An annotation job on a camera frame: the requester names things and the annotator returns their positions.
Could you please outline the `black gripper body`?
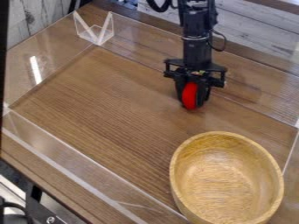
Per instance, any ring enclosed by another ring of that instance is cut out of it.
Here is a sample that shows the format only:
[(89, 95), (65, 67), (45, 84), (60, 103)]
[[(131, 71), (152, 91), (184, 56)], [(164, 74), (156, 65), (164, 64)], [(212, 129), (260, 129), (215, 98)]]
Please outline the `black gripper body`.
[(207, 80), (211, 87), (223, 88), (226, 85), (226, 72), (228, 69), (212, 62), (199, 66), (185, 66), (181, 59), (167, 59), (163, 76), (171, 78), (176, 75), (187, 77), (188, 82), (199, 83)]

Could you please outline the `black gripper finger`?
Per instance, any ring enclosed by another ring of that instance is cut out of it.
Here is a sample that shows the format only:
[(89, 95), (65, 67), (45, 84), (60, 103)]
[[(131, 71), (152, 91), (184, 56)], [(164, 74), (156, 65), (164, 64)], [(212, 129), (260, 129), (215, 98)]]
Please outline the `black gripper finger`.
[(183, 75), (176, 75), (173, 77), (173, 82), (175, 82), (177, 99), (179, 99), (179, 101), (181, 101), (183, 100), (183, 90), (184, 90), (185, 84), (188, 82), (187, 77)]
[(204, 102), (209, 99), (211, 84), (207, 80), (200, 80), (197, 83), (196, 90), (196, 107), (201, 107)]

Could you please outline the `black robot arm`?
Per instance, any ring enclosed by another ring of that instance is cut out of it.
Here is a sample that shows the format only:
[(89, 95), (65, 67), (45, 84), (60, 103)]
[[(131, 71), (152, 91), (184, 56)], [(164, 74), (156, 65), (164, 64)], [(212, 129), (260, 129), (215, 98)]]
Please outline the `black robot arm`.
[(183, 58), (167, 59), (163, 76), (175, 82), (177, 99), (185, 109), (200, 108), (209, 99), (211, 88), (223, 88), (228, 69), (212, 62), (211, 51), (226, 49), (227, 38), (214, 30), (218, 23), (215, 0), (164, 0), (161, 6), (155, 0), (145, 0), (159, 13), (169, 7), (179, 11), (183, 28)]

